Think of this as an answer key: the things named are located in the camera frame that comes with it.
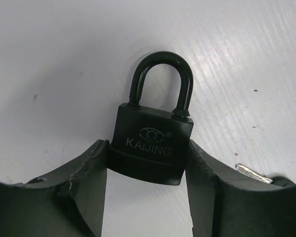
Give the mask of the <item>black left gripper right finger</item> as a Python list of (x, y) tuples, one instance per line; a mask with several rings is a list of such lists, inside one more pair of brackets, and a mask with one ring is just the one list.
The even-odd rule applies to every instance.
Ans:
[(248, 177), (190, 141), (185, 170), (195, 237), (296, 237), (296, 184)]

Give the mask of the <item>black headed key pair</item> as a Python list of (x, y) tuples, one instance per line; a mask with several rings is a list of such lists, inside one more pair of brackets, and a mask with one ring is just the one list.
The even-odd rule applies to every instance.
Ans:
[(274, 176), (272, 178), (268, 178), (240, 163), (235, 166), (235, 169), (243, 175), (246, 175), (250, 178), (253, 178), (255, 180), (258, 180), (267, 184), (272, 184), (272, 185), (283, 187), (283, 188), (296, 186), (296, 184), (290, 179), (288, 179), (287, 177)]

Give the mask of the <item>black padlock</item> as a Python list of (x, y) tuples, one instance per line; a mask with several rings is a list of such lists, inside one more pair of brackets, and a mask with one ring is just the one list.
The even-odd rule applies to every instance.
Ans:
[[(181, 78), (177, 105), (171, 112), (139, 104), (146, 75), (159, 64), (172, 66)], [(178, 186), (193, 129), (188, 110), (192, 90), (193, 74), (184, 58), (168, 51), (145, 57), (134, 72), (129, 101), (118, 107), (108, 168), (137, 180)]]

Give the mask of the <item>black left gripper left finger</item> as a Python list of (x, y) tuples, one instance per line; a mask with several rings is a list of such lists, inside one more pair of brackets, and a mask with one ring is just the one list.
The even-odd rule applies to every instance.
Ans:
[(0, 237), (101, 236), (108, 146), (98, 140), (27, 183), (0, 182)]

